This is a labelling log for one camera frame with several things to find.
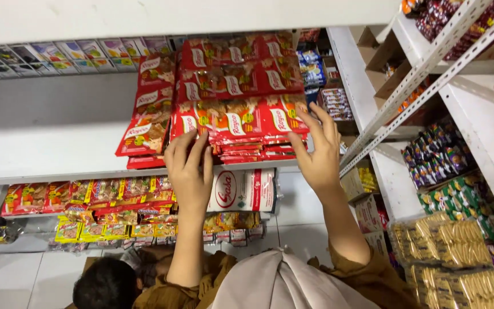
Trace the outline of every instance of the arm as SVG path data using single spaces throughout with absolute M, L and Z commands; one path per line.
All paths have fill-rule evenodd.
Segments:
M 323 109 L 313 102 L 310 108 L 322 125 L 302 110 L 297 109 L 297 115 L 310 128 L 314 152 L 308 153 L 300 137 L 289 133 L 298 167 L 323 205 L 323 216 L 332 247 L 348 260 L 366 265 L 371 259 L 371 251 L 350 212 L 346 194 L 340 185 L 340 133 L 336 123 Z
M 183 134 L 173 140 L 165 151 L 169 181 L 180 205 L 180 233 L 167 282 L 187 288 L 199 285 L 202 278 L 202 230 L 213 181 L 211 147 L 206 146 L 207 132 L 199 137 L 187 156 L 188 146 L 196 134 L 195 130 Z M 200 172 L 202 158 L 203 169 Z

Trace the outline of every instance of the white hijab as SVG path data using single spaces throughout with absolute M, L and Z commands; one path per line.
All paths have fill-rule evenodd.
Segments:
M 290 248 L 246 258 L 226 275 L 209 309 L 378 309 L 359 292 L 300 261 Z

